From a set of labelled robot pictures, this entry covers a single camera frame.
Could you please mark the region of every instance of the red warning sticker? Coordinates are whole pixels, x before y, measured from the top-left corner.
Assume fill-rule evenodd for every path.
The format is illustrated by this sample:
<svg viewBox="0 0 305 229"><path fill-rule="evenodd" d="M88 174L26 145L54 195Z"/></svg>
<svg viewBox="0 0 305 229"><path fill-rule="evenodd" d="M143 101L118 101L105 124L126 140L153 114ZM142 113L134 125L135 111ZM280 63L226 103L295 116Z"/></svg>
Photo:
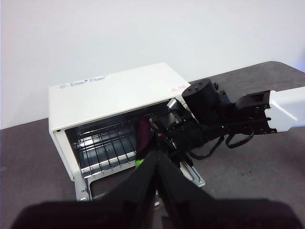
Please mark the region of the red warning sticker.
<svg viewBox="0 0 305 229"><path fill-rule="evenodd" d="M169 88L169 91L170 92L177 92L177 91L185 90L187 87L188 87L188 85L180 85L178 87Z"/></svg>

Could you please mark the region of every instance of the gray table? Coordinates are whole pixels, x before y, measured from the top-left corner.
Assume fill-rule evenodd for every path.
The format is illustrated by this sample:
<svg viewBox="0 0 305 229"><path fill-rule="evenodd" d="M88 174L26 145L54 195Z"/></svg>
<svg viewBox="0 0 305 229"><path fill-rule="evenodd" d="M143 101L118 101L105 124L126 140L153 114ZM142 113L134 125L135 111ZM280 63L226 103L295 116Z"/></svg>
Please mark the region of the gray table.
<svg viewBox="0 0 305 229"><path fill-rule="evenodd" d="M235 101L263 90L305 86L305 73L280 62L265 62L211 77ZM198 149L207 152L213 143ZM212 157L194 160L206 181L203 190L215 198L268 198L289 204L305 224L305 128L276 135L255 136L237 149L221 145ZM1 130L1 226L9 228L30 204L74 200L74 185L43 119ZM117 174L104 180L109 189L124 179ZM163 206L155 212L160 228Z"/></svg>

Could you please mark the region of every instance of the white toaster oven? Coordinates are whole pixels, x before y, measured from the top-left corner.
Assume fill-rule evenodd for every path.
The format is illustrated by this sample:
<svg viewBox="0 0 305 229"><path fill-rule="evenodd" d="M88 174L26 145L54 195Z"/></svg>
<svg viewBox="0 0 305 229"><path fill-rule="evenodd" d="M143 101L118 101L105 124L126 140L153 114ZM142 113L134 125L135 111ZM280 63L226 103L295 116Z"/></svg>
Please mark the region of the white toaster oven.
<svg viewBox="0 0 305 229"><path fill-rule="evenodd" d="M135 166L135 120L164 114L172 98L186 106L181 94L188 86L158 63L49 88L49 132L78 200L92 200L91 182ZM185 162L181 170L205 184Z"/></svg>

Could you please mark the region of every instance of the black cable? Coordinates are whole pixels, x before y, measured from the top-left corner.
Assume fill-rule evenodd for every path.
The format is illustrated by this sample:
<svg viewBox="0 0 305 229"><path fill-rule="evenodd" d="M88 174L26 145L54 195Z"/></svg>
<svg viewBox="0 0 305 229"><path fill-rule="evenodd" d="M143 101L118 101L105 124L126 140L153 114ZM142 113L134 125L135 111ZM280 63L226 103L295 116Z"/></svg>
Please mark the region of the black cable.
<svg viewBox="0 0 305 229"><path fill-rule="evenodd" d="M220 146L220 144L221 144L223 141L224 141L224 136L221 136L221 137L218 139L217 143L214 145L214 147L210 150L209 154L207 154L207 155L197 155L197 154L193 153L192 151L190 151L189 154L190 154L190 156L191 156L192 158L194 158L194 159L196 159L196 160L203 160L203 159L206 159L207 157L210 157L210 156L214 153L215 149L216 149L218 146Z"/></svg>
<svg viewBox="0 0 305 229"><path fill-rule="evenodd" d="M233 139L235 135L229 135L228 138L225 141L225 144L227 145L227 147L229 147L230 149L242 146L244 144L246 144L247 142L249 142L253 136L254 136L254 131L252 129L252 133L247 136L246 138L244 138L243 140L240 140L239 142L235 142L234 144L230 144L230 141Z"/></svg>

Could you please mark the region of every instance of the wire rack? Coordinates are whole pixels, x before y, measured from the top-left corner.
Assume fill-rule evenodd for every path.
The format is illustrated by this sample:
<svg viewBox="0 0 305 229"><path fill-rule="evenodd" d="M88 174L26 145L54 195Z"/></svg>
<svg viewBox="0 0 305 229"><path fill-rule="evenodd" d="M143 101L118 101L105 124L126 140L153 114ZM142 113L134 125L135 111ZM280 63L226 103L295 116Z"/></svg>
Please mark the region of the wire rack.
<svg viewBox="0 0 305 229"><path fill-rule="evenodd" d="M76 145L83 178L135 161L135 122L128 120L79 135Z"/></svg>

